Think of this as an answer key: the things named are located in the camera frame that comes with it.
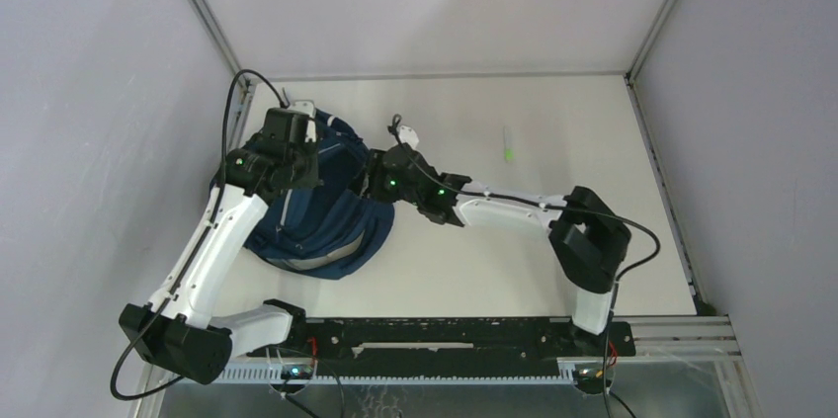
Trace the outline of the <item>navy blue student backpack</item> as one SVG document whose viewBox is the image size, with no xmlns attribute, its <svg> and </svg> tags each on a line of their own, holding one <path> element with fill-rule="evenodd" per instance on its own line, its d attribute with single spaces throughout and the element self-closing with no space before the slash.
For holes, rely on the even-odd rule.
<svg viewBox="0 0 838 418">
<path fill-rule="evenodd" d="M 343 120 L 316 110 L 320 185 L 253 193 L 257 155 L 251 137 L 229 151 L 210 184 L 209 218 L 238 233 L 227 239 L 266 263 L 292 273 L 339 280 L 364 266 L 384 245 L 395 221 L 393 204 L 363 194 L 372 149 Z"/>
</svg>

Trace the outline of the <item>white marker green cap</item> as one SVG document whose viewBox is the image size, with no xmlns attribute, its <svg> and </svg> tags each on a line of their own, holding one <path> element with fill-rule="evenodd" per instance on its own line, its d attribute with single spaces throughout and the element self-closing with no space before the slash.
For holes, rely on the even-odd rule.
<svg viewBox="0 0 838 418">
<path fill-rule="evenodd" d="M 507 125 L 502 128 L 503 138 L 503 156 L 506 163 L 512 163 L 514 160 L 514 150 L 511 141 L 511 130 Z"/>
</svg>

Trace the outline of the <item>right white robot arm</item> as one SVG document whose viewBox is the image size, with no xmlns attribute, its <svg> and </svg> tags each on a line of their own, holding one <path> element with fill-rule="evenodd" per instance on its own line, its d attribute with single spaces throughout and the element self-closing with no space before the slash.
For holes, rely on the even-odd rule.
<svg viewBox="0 0 838 418">
<path fill-rule="evenodd" d="M 468 176 L 439 173 L 418 151 L 397 144 L 373 151 L 363 194 L 411 204 L 436 224 L 496 227 L 546 240 L 570 284 L 572 345 L 595 355 L 609 344 L 617 268 L 631 233 L 592 190 L 577 186 L 566 196 L 492 191 Z"/>
</svg>

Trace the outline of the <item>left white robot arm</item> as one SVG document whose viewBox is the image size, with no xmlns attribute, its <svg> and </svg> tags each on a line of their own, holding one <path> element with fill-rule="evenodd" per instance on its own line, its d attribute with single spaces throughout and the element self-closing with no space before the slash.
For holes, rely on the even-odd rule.
<svg viewBox="0 0 838 418">
<path fill-rule="evenodd" d="M 272 108 L 250 146 L 229 151 L 199 225 L 172 271 L 144 305 L 128 304 L 119 324 L 147 363 L 201 384 L 230 359 L 274 345 L 294 356 L 307 327 L 275 300 L 228 316 L 214 315 L 223 281 L 270 204 L 318 183 L 316 110 L 310 102 Z"/>
</svg>

